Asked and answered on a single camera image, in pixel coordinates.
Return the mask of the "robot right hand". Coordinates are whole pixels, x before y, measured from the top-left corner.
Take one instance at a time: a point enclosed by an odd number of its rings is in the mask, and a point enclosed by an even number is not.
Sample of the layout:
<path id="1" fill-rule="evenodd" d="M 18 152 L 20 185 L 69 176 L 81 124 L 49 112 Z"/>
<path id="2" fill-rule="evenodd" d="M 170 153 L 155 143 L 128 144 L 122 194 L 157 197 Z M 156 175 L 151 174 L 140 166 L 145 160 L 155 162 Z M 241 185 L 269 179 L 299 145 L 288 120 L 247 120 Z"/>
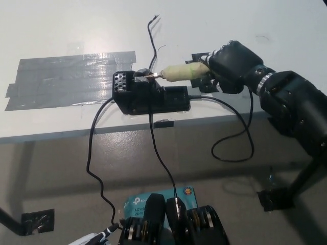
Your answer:
<path id="1" fill-rule="evenodd" d="M 202 56 L 199 61 L 214 74 L 222 92 L 229 94 L 241 93 L 245 86 L 258 94 L 261 80 L 275 73 L 257 54 L 235 40 Z"/>

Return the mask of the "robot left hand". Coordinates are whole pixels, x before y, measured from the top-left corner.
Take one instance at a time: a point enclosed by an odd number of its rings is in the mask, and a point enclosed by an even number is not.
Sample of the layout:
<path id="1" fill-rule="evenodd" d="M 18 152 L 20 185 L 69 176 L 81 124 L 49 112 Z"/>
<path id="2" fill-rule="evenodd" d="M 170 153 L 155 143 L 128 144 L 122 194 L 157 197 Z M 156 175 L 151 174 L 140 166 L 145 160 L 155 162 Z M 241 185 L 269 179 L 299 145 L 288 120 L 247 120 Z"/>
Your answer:
<path id="1" fill-rule="evenodd" d="M 119 227 L 118 223 L 114 223 L 113 225 L 109 226 L 108 228 L 104 229 L 100 233 L 90 233 L 87 234 L 73 242 L 69 245 L 110 245 L 108 240 L 108 236 L 110 236 L 115 230 Z"/>

